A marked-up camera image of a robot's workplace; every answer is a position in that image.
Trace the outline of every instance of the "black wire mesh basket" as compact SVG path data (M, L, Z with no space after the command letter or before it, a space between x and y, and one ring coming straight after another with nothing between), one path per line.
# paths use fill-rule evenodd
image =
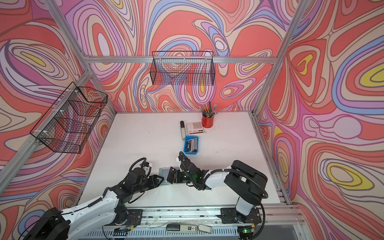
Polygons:
M67 94L70 94L69 98L43 130L37 136L33 134L33 129L47 113L30 134L53 152L81 153L107 104L108 96L96 89L78 86Z
M212 51L153 51L150 70L153 85L212 85L215 65Z

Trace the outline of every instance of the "red cup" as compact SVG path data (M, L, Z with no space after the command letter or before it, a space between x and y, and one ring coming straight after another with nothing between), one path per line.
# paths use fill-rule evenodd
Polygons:
M203 118L201 119L201 124L205 128L212 127L214 125L214 117L206 118L206 117L203 116Z

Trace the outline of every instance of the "calculator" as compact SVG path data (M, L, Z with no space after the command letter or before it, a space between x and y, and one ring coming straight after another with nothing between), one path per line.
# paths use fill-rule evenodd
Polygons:
M188 135L195 135L204 133L204 128L201 122L189 122L187 123Z

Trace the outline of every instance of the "blue plastic container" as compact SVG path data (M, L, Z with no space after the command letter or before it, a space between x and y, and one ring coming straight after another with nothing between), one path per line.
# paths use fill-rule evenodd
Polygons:
M186 152L185 148L187 147L187 141L192 139L192 138L197 138L197 151L196 152ZM185 142L184 142L184 151L185 154L193 154L196 155L199 152L199 137L195 136L185 136Z

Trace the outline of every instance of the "white tabletop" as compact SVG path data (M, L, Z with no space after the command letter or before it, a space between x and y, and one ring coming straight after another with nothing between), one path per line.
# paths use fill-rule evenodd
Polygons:
M119 183L131 164L146 157L151 174L159 168L176 167L183 150L180 121L201 121L201 113L117 114L100 151L79 203L101 195L106 187ZM200 169L227 168L240 160L268 177L263 204L278 204L279 197L247 112L218 113L212 128L199 137L199 152L187 157ZM146 191L132 207L176 207L235 205L238 195L228 186L198 191L185 184L161 185Z

